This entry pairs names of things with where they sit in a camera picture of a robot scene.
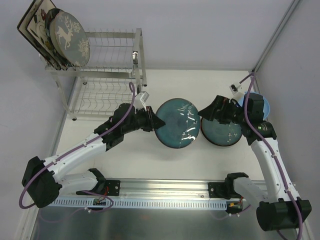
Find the reindeer pattern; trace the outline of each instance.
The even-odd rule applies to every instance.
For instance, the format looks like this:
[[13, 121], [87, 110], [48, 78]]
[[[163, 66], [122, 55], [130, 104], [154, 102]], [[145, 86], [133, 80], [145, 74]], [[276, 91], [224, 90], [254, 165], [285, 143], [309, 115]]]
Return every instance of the reindeer pattern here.
[[71, 37], [73, 36], [73, 32], [79, 33], [80, 25], [78, 22], [72, 22], [68, 15], [67, 16], [59, 15], [57, 17], [58, 17], [58, 21], [60, 22], [64, 21], [64, 24], [68, 30], [68, 33], [66, 33], [61, 26], [58, 26], [58, 31], [55, 33], [55, 35], [59, 37], [60, 44], [61, 44], [61, 38], [64, 38], [65, 40], [64, 49], [67, 50], [67, 48], [69, 48], [71, 45], [70, 42], [71, 42]]

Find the metal sheet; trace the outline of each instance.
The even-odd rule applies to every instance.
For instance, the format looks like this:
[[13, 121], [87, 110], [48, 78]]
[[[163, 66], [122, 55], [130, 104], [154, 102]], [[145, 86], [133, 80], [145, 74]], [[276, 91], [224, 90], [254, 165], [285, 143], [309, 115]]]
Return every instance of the metal sheet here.
[[[69, 216], [72, 207], [46, 207], [46, 220]], [[240, 217], [225, 216], [210, 210], [123, 209], [111, 208], [101, 214], [79, 211], [60, 223], [36, 223], [32, 240], [277, 240], [275, 231], [260, 229], [253, 209]], [[296, 239], [293, 230], [282, 232]]]

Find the decorative plate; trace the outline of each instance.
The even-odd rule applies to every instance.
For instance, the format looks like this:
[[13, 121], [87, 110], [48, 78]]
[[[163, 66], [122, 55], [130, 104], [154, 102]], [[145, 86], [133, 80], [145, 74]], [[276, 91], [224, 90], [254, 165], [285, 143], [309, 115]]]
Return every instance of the decorative plate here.
[[44, 59], [50, 63], [56, 70], [61, 70], [61, 67], [64, 69], [63, 64], [59, 62], [59, 59], [56, 59], [55, 56], [52, 54], [50, 46], [48, 48], [47, 45], [43, 45], [42, 40], [44, 43], [44, 39], [39, 39], [39, 36], [36, 33], [36, 29], [34, 28], [33, 32], [28, 30], [29, 24], [36, 24], [36, 22], [41, 21], [42, 18], [39, 14], [39, 10], [48, 9], [50, 7], [55, 8], [56, 6], [50, 0], [33, 0], [31, 5], [29, 6], [28, 10], [23, 15], [22, 19], [20, 20], [17, 30], [19, 33], [23, 35], [23, 37], [44, 57]]
[[241, 139], [241, 126], [230, 122], [221, 124], [217, 120], [201, 119], [201, 132], [212, 144], [227, 147], [236, 144]]
[[165, 146], [181, 149], [196, 140], [201, 122], [197, 108], [190, 101], [182, 98], [168, 100], [159, 107], [156, 116], [165, 122], [165, 126], [155, 131]]
[[78, 20], [63, 11], [55, 16], [52, 24], [54, 24], [55, 40], [63, 56], [74, 66], [85, 66], [90, 58], [89, 39]]
[[50, 32], [50, 24], [53, 22], [53, 20], [55, 19], [55, 17], [57, 16], [58, 13], [63, 12], [63, 10], [59, 9], [59, 8], [52, 8], [50, 9], [46, 16], [45, 16], [45, 20], [44, 20], [44, 27], [45, 27], [45, 34], [47, 36], [47, 39], [49, 41], [49, 43], [53, 46], [52, 52], [62, 61], [64, 62], [66, 65], [69, 65], [69, 61], [64, 57], [63, 53], [61, 52], [56, 37], [55, 37], [55, 33], [54, 33], [54, 28], [51, 27], [53, 29], [53, 38], [51, 39], [51, 32]]

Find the white floor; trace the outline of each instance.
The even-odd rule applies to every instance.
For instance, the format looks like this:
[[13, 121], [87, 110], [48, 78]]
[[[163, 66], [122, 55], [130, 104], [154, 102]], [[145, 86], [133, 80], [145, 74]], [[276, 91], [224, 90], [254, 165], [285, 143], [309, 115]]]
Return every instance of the white floor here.
[[[147, 104], [156, 112], [165, 101], [184, 98], [201, 110], [216, 95], [232, 97], [229, 85], [247, 74], [246, 71], [147, 70], [148, 87], [144, 88], [150, 94]], [[107, 119], [72, 121], [67, 117], [57, 153], [85, 139]], [[99, 169], [106, 178], [224, 180], [228, 173], [245, 172], [252, 180], [264, 179], [244, 137], [233, 146], [219, 147], [208, 142], [201, 132], [191, 145], [171, 149], [160, 143], [154, 132], [138, 130], [126, 134], [118, 146], [71, 173], [89, 168]]]

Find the metal dish rack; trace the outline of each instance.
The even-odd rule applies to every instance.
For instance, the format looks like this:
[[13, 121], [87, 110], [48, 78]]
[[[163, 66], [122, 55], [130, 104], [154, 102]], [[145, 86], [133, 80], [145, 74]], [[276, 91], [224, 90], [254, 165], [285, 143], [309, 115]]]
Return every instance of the metal dish rack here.
[[[90, 59], [86, 66], [55, 70], [46, 65], [55, 80], [62, 104], [75, 121], [77, 117], [112, 115], [122, 103], [130, 103], [133, 82], [136, 92], [147, 86], [143, 35], [141, 28], [132, 31], [86, 32]], [[77, 87], [71, 108], [63, 91], [60, 76], [76, 77]]]

